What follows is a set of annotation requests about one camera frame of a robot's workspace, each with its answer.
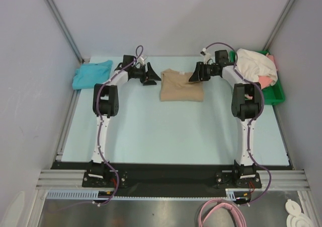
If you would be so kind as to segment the tan t-shirt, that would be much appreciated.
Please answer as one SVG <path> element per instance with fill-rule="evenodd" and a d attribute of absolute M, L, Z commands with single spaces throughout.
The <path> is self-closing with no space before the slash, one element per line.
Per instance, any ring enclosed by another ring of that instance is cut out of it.
<path fill-rule="evenodd" d="M 166 69 L 161 72 L 160 100 L 203 102 L 204 90 L 201 82 L 189 82 L 192 72 Z"/>

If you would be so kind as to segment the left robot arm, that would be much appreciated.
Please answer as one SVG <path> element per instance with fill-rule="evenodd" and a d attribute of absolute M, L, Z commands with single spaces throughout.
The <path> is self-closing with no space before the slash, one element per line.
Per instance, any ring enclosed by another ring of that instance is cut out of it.
<path fill-rule="evenodd" d="M 92 159 L 85 175 L 85 184 L 107 186 L 115 174 L 105 153 L 109 125 L 119 112 L 119 89 L 131 79 L 138 79 L 143 86 L 155 86 L 161 82 L 159 99 L 162 102 L 202 102 L 204 92 L 203 62 L 198 62 L 193 72 L 166 69 L 157 74 L 150 62 L 142 56 L 124 55 L 112 76 L 94 85 L 93 112 L 97 119 L 97 136 Z"/>

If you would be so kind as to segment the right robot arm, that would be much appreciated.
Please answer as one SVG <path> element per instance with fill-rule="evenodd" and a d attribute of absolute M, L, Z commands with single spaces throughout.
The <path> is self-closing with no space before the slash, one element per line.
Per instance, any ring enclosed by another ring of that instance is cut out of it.
<path fill-rule="evenodd" d="M 211 77 L 220 76 L 233 89 L 231 113 L 237 122 L 237 157 L 234 160 L 231 181 L 237 187 L 244 187 L 256 178 L 256 163 L 253 155 L 255 123 L 263 111 L 263 94 L 258 83 L 247 80 L 237 69 L 237 61 L 230 62 L 228 52 L 215 52 L 212 55 L 203 48 L 200 54 L 203 61 L 197 62 L 190 82 L 205 82 Z"/>

